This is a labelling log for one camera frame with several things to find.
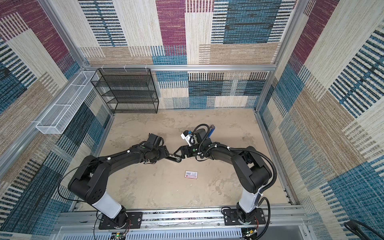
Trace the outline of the red white staple box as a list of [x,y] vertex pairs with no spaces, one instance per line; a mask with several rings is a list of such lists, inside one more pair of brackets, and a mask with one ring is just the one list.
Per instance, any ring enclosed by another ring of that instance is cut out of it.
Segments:
[[187,179],[197,179],[198,178],[198,172],[186,171],[185,172],[185,178],[187,178]]

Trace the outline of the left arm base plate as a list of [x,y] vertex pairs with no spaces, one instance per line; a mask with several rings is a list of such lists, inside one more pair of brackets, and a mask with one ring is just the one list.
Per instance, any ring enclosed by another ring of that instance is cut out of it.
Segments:
[[102,214],[99,230],[128,230],[139,229],[142,224],[143,212],[126,212],[116,216],[114,219]]

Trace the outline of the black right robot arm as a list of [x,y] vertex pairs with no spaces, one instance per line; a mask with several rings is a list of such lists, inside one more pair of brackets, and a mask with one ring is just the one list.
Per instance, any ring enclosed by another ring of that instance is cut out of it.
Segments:
[[184,131],[181,138],[187,145],[174,152],[180,159],[194,157],[198,162],[219,160],[231,164],[243,187],[237,203],[237,218],[250,224],[263,201],[263,193],[274,185],[277,169],[274,163],[254,147],[233,148],[210,139],[215,126],[200,124],[193,131]]

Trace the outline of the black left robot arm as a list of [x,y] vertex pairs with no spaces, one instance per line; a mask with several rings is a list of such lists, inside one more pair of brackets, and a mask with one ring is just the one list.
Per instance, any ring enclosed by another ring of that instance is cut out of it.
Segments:
[[129,149],[104,157],[92,155],[83,159],[71,178],[68,189],[85,203],[103,214],[109,229],[122,229],[128,226],[127,210],[107,193],[109,176],[130,165],[155,164],[162,159],[181,162],[182,158],[170,154],[164,139],[149,134],[149,138]]

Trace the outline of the blue stapler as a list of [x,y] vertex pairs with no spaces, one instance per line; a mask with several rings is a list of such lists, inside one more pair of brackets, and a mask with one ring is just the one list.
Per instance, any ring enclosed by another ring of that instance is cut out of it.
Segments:
[[215,126],[214,126],[214,125],[211,125],[211,127],[210,127],[210,131],[209,131],[209,134],[208,134],[208,138],[211,137],[211,135],[212,135],[212,133],[214,132],[214,130],[215,130]]

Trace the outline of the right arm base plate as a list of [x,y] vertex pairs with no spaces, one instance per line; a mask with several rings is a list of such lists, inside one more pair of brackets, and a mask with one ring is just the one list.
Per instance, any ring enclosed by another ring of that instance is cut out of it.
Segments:
[[226,226],[235,225],[265,225],[267,223],[265,214],[261,208],[255,208],[250,213],[245,213],[241,208],[221,208]]

